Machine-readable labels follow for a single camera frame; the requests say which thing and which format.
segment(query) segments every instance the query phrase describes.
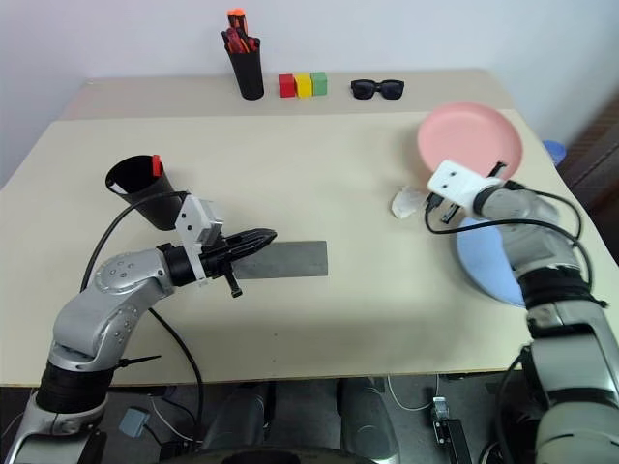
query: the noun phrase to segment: white bracket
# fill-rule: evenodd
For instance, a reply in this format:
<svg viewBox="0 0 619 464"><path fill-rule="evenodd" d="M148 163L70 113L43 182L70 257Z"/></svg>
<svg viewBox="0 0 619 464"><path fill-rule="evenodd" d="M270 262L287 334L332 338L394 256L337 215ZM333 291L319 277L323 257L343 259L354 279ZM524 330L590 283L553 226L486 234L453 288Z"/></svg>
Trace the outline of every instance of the white bracket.
<svg viewBox="0 0 619 464"><path fill-rule="evenodd" d="M174 225L190 259L195 279L202 286L207 283L207 279L200 262L200 253L202 247L210 247L215 242L223 220L216 213L212 201L187 195Z"/></svg>
<svg viewBox="0 0 619 464"><path fill-rule="evenodd" d="M504 181L495 177L482 177L456 162L445 160L438 165L427 181L427 189L464 208L467 215L475 217L473 202L484 189L503 185Z"/></svg>

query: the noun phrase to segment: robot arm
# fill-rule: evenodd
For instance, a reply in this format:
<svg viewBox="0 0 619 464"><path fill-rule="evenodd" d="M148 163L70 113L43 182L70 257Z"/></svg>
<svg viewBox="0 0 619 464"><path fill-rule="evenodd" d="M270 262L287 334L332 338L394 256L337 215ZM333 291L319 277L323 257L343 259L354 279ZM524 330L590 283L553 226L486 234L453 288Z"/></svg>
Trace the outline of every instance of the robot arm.
<svg viewBox="0 0 619 464"><path fill-rule="evenodd" d="M428 187L469 216L558 222L554 208L534 192L510 189L451 161L439 166ZM533 337L522 365L548 408L538 431L537 462L619 461L619 346L601 303L580 276L572 243L540 225L498 228Z"/></svg>
<svg viewBox="0 0 619 464"><path fill-rule="evenodd" d="M179 222L183 246L168 244L107 260L62 309L41 387L28 401L6 463L77 462L96 440L93 432L103 416L107 389L140 316L175 287L196 280L225 276L232 295L239 296L231 263L277 235L253 229L224 237L221 220L191 195L177 229ZM46 445L50 440L52 447Z"/></svg>

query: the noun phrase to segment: blue plate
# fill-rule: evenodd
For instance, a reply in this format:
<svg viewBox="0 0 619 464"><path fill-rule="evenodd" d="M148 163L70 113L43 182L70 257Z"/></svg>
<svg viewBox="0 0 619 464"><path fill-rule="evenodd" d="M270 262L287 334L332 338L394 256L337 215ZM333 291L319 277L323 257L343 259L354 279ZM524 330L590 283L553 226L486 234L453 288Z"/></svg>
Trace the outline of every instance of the blue plate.
<svg viewBox="0 0 619 464"><path fill-rule="evenodd" d="M483 221L465 217L459 227L479 222ZM462 268L482 290L500 302L524 307L520 286L512 274L496 227L456 234L456 250Z"/></svg>

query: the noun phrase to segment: red block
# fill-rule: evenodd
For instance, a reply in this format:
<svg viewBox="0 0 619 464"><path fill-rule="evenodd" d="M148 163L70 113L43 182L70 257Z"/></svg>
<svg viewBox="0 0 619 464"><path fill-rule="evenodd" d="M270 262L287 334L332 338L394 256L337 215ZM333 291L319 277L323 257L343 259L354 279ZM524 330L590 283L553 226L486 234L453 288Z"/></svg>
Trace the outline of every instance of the red block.
<svg viewBox="0 0 619 464"><path fill-rule="evenodd" d="M280 74L280 97L294 97L294 76L292 74Z"/></svg>

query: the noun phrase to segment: black cylinder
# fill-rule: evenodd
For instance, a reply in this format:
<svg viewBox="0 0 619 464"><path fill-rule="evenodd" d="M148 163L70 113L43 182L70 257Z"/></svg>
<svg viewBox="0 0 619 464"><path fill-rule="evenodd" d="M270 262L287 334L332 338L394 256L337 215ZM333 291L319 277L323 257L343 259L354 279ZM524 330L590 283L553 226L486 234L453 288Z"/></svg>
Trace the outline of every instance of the black cylinder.
<svg viewBox="0 0 619 464"><path fill-rule="evenodd" d="M170 280L175 287L182 287L188 283L195 282L192 263L190 263L190 258L187 256L183 246L159 246L159 250L163 252Z"/></svg>
<svg viewBox="0 0 619 464"><path fill-rule="evenodd" d="M159 162L161 171L157 172L154 163L158 163L157 159L148 155L123 159L109 170L105 176L105 186L130 205L156 193L174 191L167 180L163 164ZM159 230L173 230L181 210L181 200L174 197L160 198L136 209Z"/></svg>
<svg viewBox="0 0 619 464"><path fill-rule="evenodd" d="M89 411L103 403L113 375L114 369L75 372L48 362L37 392L37 404L59 414Z"/></svg>
<svg viewBox="0 0 619 464"><path fill-rule="evenodd" d="M521 275L518 284L527 309L566 300L595 301L578 269L541 268Z"/></svg>
<svg viewBox="0 0 619 464"><path fill-rule="evenodd" d="M228 52L228 56L243 98L246 100L261 98L264 95L264 85L260 66L260 48L251 53Z"/></svg>

